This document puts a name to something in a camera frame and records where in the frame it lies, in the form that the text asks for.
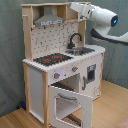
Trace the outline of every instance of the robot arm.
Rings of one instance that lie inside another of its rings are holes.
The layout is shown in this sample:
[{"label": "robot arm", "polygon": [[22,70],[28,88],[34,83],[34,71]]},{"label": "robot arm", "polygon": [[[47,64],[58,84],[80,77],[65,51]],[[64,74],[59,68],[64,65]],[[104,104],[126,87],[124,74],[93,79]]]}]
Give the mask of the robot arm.
[{"label": "robot arm", "polygon": [[116,13],[91,4],[69,3],[69,6],[78,12],[78,21],[85,19],[96,22],[90,32],[94,39],[128,45],[128,33],[120,37],[108,35],[111,27],[114,27],[118,22]]}]

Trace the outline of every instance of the backsplash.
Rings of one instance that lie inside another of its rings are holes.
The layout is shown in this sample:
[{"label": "backsplash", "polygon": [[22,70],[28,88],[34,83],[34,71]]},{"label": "backsplash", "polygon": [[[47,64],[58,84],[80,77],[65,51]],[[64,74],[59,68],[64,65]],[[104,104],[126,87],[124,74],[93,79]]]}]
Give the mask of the backsplash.
[{"label": "backsplash", "polygon": [[[78,33],[78,25],[78,22],[69,22],[45,27],[35,27],[32,29],[33,58],[60,50],[66,50],[70,43],[71,35]],[[77,47],[78,36],[73,38],[73,43]]]}]

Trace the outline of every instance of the gray wall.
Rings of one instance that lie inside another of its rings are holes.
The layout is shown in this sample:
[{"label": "gray wall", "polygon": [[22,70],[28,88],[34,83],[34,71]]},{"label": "gray wall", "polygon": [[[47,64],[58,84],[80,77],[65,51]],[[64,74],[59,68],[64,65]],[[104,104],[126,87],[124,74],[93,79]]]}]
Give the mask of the gray wall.
[{"label": "gray wall", "polygon": [[[25,55],[20,4],[46,2],[68,0],[0,0],[0,116],[14,111],[21,101],[25,101],[22,65]],[[119,36],[128,31],[128,15],[124,15],[128,12],[127,0],[91,2],[119,14],[119,23],[110,34]],[[103,79],[128,88],[128,47],[94,41],[89,35],[93,25],[92,22],[87,23],[86,42],[106,48]]]}]

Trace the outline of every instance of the oven door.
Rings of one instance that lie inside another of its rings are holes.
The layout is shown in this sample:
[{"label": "oven door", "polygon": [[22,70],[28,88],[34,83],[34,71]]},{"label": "oven door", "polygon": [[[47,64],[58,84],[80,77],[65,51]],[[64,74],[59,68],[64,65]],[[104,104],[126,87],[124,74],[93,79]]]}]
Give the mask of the oven door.
[{"label": "oven door", "polygon": [[[81,126],[62,119],[82,108]],[[93,98],[62,88],[49,86],[50,124],[56,128],[92,128]]]}]

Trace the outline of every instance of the wooden play kitchen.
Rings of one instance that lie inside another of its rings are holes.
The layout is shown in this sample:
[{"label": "wooden play kitchen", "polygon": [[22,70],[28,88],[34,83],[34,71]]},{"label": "wooden play kitchen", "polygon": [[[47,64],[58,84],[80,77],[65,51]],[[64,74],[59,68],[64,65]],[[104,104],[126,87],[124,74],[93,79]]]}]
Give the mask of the wooden play kitchen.
[{"label": "wooden play kitchen", "polygon": [[[91,128],[105,49],[85,46],[86,21],[78,22],[78,13],[68,3],[24,4],[22,15],[27,111],[46,128]],[[75,48],[68,49],[71,42]],[[79,122],[71,114],[80,108]]]}]

